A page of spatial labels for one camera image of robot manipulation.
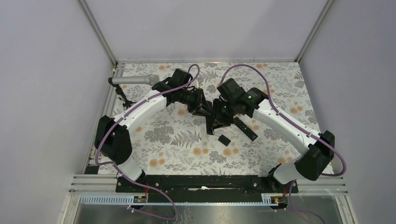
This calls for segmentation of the black remote control back up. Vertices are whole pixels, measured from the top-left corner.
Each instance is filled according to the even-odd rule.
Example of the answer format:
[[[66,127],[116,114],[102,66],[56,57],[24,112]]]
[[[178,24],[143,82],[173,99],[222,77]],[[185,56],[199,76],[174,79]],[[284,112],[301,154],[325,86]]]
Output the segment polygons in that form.
[[[208,135],[214,135],[214,126],[216,125],[215,118],[216,113],[214,109],[212,109],[211,116],[205,117],[206,133]]]

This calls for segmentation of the black battery cover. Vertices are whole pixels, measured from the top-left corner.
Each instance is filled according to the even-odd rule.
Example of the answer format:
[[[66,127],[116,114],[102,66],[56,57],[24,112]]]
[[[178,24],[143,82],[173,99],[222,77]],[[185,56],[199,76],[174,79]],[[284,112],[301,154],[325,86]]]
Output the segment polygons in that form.
[[[231,143],[231,140],[224,135],[220,135],[218,141],[226,147]]]

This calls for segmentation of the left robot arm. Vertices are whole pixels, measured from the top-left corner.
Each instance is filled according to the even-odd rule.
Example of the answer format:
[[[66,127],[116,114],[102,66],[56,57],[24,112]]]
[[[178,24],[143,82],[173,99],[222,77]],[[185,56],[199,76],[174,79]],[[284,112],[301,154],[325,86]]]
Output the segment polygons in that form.
[[[132,191],[141,191],[145,185],[141,176],[143,170],[132,156],[132,131],[175,102],[186,105],[192,115],[211,115],[212,104],[205,99],[204,91],[193,85],[196,79],[189,72],[176,69],[172,76],[155,83],[143,99],[124,112],[112,118],[105,115],[99,119],[94,141],[97,154],[107,157],[107,163],[128,178],[127,186]]]

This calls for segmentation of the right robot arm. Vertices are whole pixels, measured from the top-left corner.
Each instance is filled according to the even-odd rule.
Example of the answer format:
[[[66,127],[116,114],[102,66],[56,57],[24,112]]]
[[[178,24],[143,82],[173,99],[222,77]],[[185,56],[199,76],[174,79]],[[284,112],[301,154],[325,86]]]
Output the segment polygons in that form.
[[[282,135],[300,153],[296,159],[274,168],[268,179],[269,189],[280,192],[296,179],[317,180],[334,158],[330,146],[334,135],[304,127],[302,123],[277,108],[269,96],[257,88],[245,91],[232,78],[217,87],[220,97],[213,101],[212,122],[229,125],[236,115],[246,115]]]

